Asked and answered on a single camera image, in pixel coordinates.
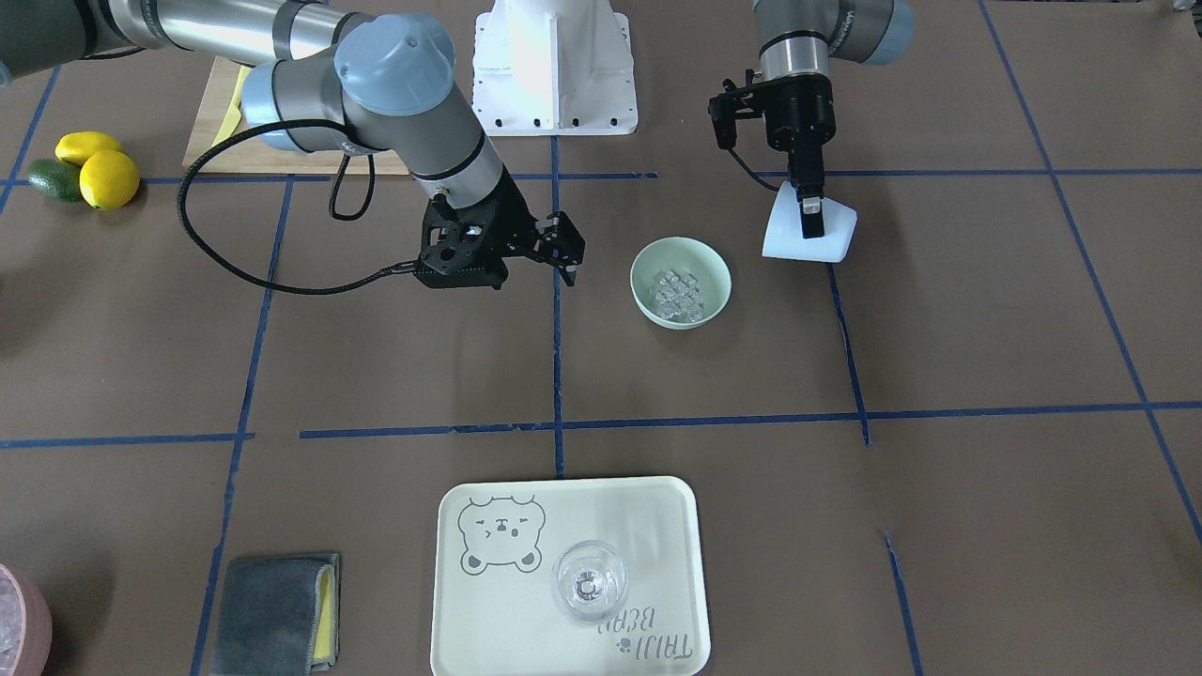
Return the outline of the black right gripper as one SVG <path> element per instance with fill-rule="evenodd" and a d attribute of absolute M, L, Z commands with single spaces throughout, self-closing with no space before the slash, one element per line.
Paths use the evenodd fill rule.
<path fill-rule="evenodd" d="M 505 257 L 529 257 L 557 269 L 569 287 L 577 283 L 587 243 L 565 210 L 542 220 L 530 214 L 507 171 L 484 201 L 452 207 L 448 192 L 426 206 L 424 244 L 415 278 L 428 287 L 498 287 L 508 278 Z"/>

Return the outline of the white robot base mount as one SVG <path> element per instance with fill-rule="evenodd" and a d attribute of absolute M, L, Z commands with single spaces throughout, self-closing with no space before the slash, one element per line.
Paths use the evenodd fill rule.
<path fill-rule="evenodd" d="M 495 1 L 474 38 L 471 107 L 489 136 L 639 126 L 630 23 L 609 1 Z"/>

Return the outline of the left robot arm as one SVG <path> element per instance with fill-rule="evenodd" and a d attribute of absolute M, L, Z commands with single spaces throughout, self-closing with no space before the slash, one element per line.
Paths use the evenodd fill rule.
<path fill-rule="evenodd" d="M 734 153 L 737 123 L 764 121 L 764 141 L 787 158 L 793 201 L 784 213 L 797 220 L 803 242 L 828 235 L 825 223 L 825 143 L 837 136 L 831 60 L 887 65 L 902 57 L 916 30 L 906 1 L 756 1 L 758 71 L 744 85 L 724 81 L 709 99 L 718 148 Z"/>

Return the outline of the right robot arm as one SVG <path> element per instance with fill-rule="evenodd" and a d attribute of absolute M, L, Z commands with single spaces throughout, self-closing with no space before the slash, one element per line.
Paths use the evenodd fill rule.
<path fill-rule="evenodd" d="M 206 256 L 243 281 L 190 223 L 194 177 L 261 137 L 282 152 L 393 152 L 428 196 L 415 260 L 369 275 L 411 274 L 428 287 L 502 287 L 507 257 L 529 257 L 575 285 L 585 241 L 563 210 L 530 214 L 494 143 L 456 85 L 456 45 L 426 13 L 365 14 L 319 1 L 5 1 L 2 83 L 126 51 L 192 51 L 248 66 L 249 125 L 183 176 L 177 217 Z"/>

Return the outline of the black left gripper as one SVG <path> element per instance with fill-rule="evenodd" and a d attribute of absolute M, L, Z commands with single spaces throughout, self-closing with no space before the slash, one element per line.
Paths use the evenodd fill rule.
<path fill-rule="evenodd" d="M 787 154 L 789 180 L 801 202 L 803 239 L 825 237 L 823 146 L 837 136 L 829 78 L 803 73 L 755 82 L 748 71 L 743 88 L 734 85 L 734 81 L 724 81 L 722 85 L 724 90 L 708 102 L 718 149 L 737 158 L 737 123 L 762 119 L 764 141 L 772 149 Z"/>

